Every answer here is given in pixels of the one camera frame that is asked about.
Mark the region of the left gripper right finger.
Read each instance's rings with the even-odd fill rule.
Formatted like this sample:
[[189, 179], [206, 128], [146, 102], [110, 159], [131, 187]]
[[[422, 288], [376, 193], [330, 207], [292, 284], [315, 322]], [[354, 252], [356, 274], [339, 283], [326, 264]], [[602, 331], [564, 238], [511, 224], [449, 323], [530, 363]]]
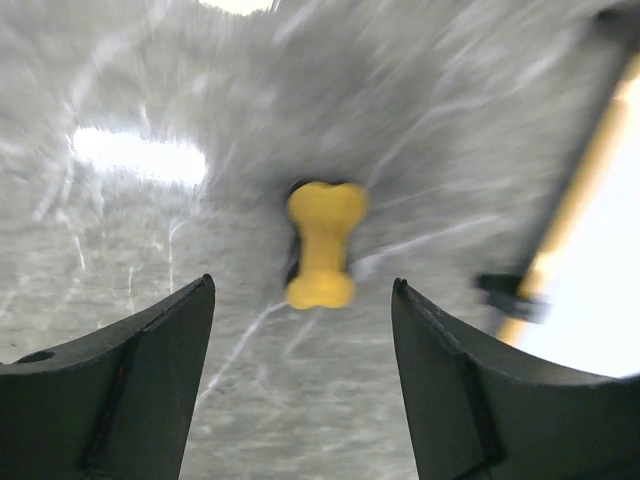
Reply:
[[422, 479], [635, 479], [639, 380], [558, 365], [474, 328], [404, 280], [395, 354]]

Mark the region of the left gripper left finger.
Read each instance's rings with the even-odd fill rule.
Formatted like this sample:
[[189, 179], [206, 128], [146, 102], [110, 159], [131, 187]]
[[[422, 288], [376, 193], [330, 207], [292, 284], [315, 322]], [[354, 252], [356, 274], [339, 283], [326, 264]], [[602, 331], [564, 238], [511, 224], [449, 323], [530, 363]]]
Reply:
[[214, 308], [204, 275], [134, 315], [2, 365], [2, 478], [178, 478]]

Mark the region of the yellow bone-shaped eraser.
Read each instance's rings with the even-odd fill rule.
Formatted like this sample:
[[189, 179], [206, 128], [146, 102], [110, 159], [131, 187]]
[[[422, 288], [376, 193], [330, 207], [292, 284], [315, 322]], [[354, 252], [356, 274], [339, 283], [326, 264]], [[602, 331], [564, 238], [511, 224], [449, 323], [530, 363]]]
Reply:
[[357, 184], [310, 181], [292, 191], [287, 212], [299, 245], [295, 274], [286, 283], [292, 308], [338, 309], [353, 300], [349, 238], [368, 210], [368, 194]]

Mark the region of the yellow-framed whiteboard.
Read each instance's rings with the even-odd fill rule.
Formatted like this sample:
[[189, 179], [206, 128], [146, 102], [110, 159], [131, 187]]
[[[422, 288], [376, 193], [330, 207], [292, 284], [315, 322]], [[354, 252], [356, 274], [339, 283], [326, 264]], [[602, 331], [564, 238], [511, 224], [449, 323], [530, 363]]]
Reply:
[[617, 81], [521, 288], [538, 311], [499, 339], [542, 359], [639, 372], [639, 55]]

